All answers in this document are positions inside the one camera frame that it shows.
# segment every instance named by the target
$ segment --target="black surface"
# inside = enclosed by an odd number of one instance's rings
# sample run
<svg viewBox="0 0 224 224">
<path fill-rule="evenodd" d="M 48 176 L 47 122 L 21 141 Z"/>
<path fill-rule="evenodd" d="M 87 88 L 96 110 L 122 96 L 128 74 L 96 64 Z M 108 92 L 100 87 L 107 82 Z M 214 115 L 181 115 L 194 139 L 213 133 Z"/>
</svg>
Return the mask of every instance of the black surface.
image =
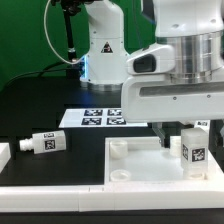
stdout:
<svg viewBox="0 0 224 224">
<path fill-rule="evenodd" d="M 66 151 L 34 155 L 18 142 L 33 133 L 58 129 L 67 108 L 120 107 L 120 92 L 79 88 L 65 78 L 25 78 L 0 93 L 0 142 L 9 142 L 12 158 L 0 174 L 1 186 L 103 184 L 105 137 L 151 136 L 151 128 L 65 129 Z M 166 124 L 173 134 L 176 123 Z M 119 211 L 92 213 L 2 213 L 0 223 L 224 223 L 223 209 Z"/>
</svg>

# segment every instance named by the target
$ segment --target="printed marker sheet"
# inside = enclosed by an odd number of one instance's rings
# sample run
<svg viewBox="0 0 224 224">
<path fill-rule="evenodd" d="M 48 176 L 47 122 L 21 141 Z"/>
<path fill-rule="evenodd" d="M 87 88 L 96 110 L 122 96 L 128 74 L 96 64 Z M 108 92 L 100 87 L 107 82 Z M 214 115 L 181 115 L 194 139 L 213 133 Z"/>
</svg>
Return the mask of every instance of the printed marker sheet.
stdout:
<svg viewBox="0 0 224 224">
<path fill-rule="evenodd" d="M 147 123 L 127 123 L 120 108 L 67 109 L 60 128 L 71 127 L 146 127 Z"/>
</svg>

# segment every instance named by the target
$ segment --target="green backdrop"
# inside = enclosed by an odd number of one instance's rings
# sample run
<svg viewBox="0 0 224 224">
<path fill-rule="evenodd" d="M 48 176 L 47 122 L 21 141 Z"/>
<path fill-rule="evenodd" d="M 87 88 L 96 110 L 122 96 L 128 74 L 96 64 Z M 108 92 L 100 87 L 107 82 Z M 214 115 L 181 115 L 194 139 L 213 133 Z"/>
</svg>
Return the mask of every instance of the green backdrop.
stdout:
<svg viewBox="0 0 224 224">
<path fill-rule="evenodd" d="M 47 0 L 0 1 L 0 90 L 13 77 L 42 70 L 58 59 L 46 42 L 43 14 Z M 132 0 L 113 0 L 124 12 L 125 48 L 131 53 L 140 48 L 133 15 Z M 143 47 L 154 42 L 155 27 L 141 15 L 140 0 L 134 0 L 136 21 Z M 83 7 L 72 17 L 75 48 L 78 56 L 88 51 L 88 17 Z M 49 33 L 57 51 L 67 57 L 67 44 L 62 10 L 51 7 L 48 16 Z"/>
</svg>

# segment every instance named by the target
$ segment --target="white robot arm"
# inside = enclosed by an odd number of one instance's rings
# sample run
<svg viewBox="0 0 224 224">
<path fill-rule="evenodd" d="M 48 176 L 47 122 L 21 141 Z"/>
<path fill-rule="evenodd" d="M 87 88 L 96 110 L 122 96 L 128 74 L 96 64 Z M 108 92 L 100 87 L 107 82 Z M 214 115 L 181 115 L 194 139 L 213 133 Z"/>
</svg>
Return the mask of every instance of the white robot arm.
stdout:
<svg viewBox="0 0 224 224">
<path fill-rule="evenodd" d="M 53 48 L 47 34 L 46 17 L 50 2 L 60 2 L 66 23 L 69 60 L 64 60 Z M 80 78 L 83 87 L 94 90 L 120 90 L 128 78 L 125 63 L 128 53 L 124 48 L 124 15 L 121 8 L 110 0 L 48 0 L 45 10 L 45 33 L 49 45 L 60 60 L 68 64 L 77 64 L 73 45 L 72 28 L 69 16 L 81 11 L 84 4 L 89 21 L 90 49 L 83 57 L 84 75 Z"/>
<path fill-rule="evenodd" d="M 142 0 L 142 7 L 147 6 Z M 222 0 L 153 0 L 156 43 L 132 54 L 123 85 L 129 122 L 224 117 Z"/>
</svg>

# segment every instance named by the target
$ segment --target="white platform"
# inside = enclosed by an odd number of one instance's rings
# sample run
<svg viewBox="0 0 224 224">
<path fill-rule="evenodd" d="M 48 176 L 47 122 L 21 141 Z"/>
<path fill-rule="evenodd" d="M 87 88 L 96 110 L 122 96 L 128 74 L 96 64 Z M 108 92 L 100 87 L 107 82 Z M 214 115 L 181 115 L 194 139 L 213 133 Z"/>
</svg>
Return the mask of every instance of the white platform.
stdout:
<svg viewBox="0 0 224 224">
<path fill-rule="evenodd" d="M 0 212 L 104 211 L 224 208 L 224 175 L 209 154 L 203 180 L 185 180 L 180 159 L 160 147 L 157 137 L 122 138 L 128 156 L 117 160 L 106 139 L 105 184 L 100 186 L 1 187 Z M 128 170 L 130 181 L 110 181 L 110 173 Z"/>
</svg>

